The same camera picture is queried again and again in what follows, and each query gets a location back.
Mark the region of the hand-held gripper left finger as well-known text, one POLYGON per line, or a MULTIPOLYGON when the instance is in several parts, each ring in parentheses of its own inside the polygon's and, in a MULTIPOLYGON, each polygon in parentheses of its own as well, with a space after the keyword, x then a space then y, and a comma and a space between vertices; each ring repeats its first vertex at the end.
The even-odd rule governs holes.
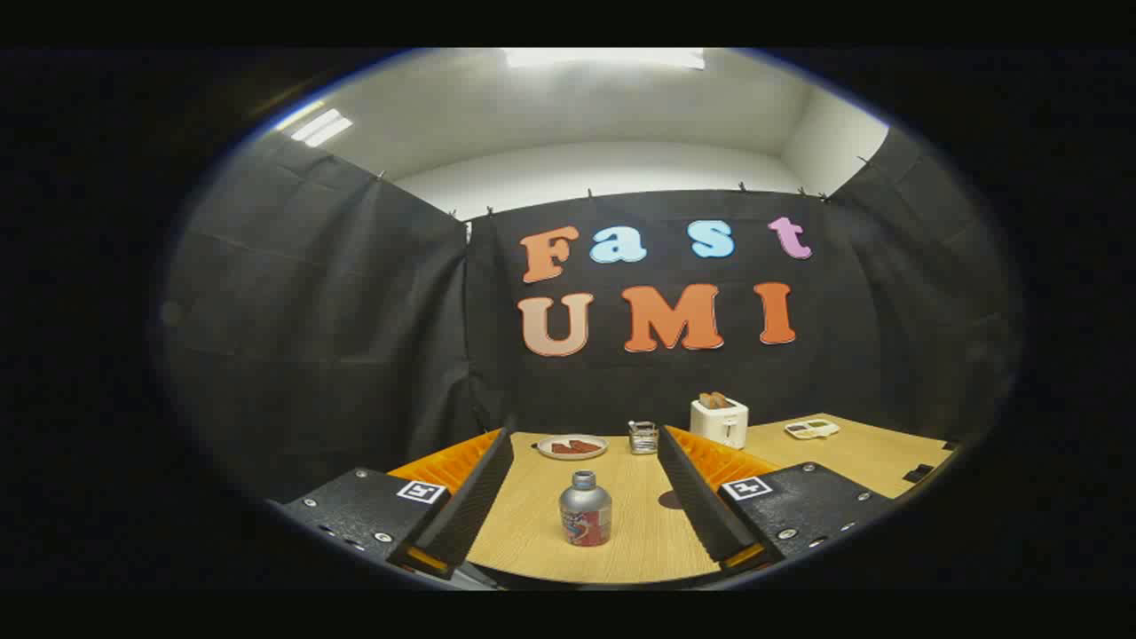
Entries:
POLYGON ((349 468, 272 508, 370 564, 450 580, 463 567, 512 462, 510 433, 496 429, 402 468, 349 468))

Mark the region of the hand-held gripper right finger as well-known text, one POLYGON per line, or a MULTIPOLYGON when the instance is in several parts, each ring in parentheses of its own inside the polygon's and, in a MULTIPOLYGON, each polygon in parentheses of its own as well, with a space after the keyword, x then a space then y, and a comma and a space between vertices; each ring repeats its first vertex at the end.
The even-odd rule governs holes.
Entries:
POLYGON ((885 493, 819 462, 775 468, 674 426, 659 429, 658 458, 699 542, 725 573, 812 555, 893 507, 885 493))

